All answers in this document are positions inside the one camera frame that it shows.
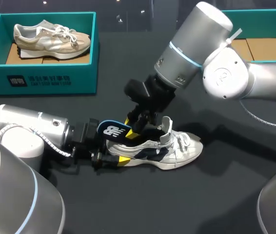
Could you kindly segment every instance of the new balance logo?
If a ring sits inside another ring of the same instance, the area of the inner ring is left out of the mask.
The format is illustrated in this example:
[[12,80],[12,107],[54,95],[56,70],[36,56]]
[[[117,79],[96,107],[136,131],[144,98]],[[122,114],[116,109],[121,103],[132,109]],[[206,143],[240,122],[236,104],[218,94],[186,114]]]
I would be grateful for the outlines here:
[[124,131],[125,129],[122,129],[122,128],[119,129],[118,127],[115,127],[115,126],[109,126],[106,130],[103,131],[103,133],[109,136],[112,135],[113,137],[117,137]]

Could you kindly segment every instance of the n logo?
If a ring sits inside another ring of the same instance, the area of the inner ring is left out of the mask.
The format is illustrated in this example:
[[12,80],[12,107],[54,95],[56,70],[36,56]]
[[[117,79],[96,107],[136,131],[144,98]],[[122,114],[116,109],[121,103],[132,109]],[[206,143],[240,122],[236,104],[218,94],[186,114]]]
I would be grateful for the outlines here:
[[118,127],[115,126],[109,126],[107,127],[106,130],[103,131],[104,134],[109,135],[109,136],[113,136],[113,137],[117,137],[118,135],[120,135],[122,132],[124,132],[125,129],[120,129]]
[[168,153],[166,147],[155,149],[155,148],[145,148],[135,155],[136,159],[147,159],[156,162],[160,162]]

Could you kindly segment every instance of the sticker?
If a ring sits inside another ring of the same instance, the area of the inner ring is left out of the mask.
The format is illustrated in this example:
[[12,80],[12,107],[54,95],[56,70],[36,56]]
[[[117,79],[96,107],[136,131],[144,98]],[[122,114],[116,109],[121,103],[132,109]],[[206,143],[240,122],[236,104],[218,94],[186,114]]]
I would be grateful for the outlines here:
[[11,75],[11,76],[7,76],[7,78],[12,87],[27,87],[24,76]]

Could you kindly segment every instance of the white sneaker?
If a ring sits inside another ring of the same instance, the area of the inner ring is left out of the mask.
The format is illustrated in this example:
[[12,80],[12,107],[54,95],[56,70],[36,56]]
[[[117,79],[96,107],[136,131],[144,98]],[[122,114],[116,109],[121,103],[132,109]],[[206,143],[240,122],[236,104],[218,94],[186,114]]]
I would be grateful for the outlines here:
[[16,24],[14,39],[21,58],[73,59],[87,53],[91,42],[87,34],[45,20],[31,27]]
[[203,145],[196,135],[173,131],[172,126],[173,121],[163,117],[161,129],[164,135],[159,141],[148,140],[135,147],[107,141],[107,149],[111,155],[129,157],[131,160],[125,166],[148,163],[163,170],[184,166],[201,154]]

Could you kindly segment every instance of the cardboard box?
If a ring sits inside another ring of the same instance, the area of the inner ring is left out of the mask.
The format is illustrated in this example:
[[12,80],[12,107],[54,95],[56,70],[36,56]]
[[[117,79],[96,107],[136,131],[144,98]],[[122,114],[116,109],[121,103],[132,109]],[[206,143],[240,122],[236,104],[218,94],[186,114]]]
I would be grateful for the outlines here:
[[[31,26],[42,20],[90,35],[90,53],[76,60],[61,62],[20,59],[12,45],[14,25]],[[94,94],[97,90],[98,57],[95,12],[0,14],[0,95]]]

